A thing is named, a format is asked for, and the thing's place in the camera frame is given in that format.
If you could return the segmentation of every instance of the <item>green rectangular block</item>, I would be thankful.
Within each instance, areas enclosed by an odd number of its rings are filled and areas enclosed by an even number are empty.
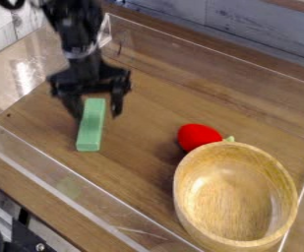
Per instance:
[[[106,100],[104,98],[86,99],[76,144],[80,152],[97,152],[101,149],[105,114]]]

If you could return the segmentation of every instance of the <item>wooden table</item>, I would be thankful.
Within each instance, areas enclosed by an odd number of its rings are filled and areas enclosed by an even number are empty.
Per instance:
[[[136,14],[131,18],[148,21],[152,27],[155,23],[155,28],[163,27],[161,22],[143,16],[136,18]],[[177,131],[187,123],[207,124],[225,137],[233,135],[239,142],[260,147],[283,162],[302,192],[304,69],[291,65],[298,73],[290,78],[288,68],[278,66],[284,73],[278,74],[267,67],[267,62],[276,65],[280,60],[260,57],[259,66],[250,55],[238,59],[236,50],[228,53],[232,57],[225,55],[228,44],[224,51],[219,50],[221,42],[207,49],[118,17],[112,17],[112,22],[114,40],[104,49],[106,60],[132,69],[135,89],[125,100],[124,115],[113,120],[108,113],[101,151],[86,154],[76,151],[78,127],[60,101],[48,95],[48,84],[40,85],[0,114],[0,125],[195,244],[180,225],[173,205],[173,175],[185,156],[176,141]],[[177,27],[172,30],[173,34],[181,33]],[[44,41],[40,48],[46,56],[45,72],[57,70],[64,61],[50,53],[57,50],[56,38],[48,30],[28,39],[34,37]],[[247,55],[247,49],[240,50],[239,55]],[[132,251],[2,160],[0,189],[82,250]],[[300,251],[296,245],[303,242],[299,240],[304,237],[303,224],[296,224],[292,239],[287,240],[288,251]]]

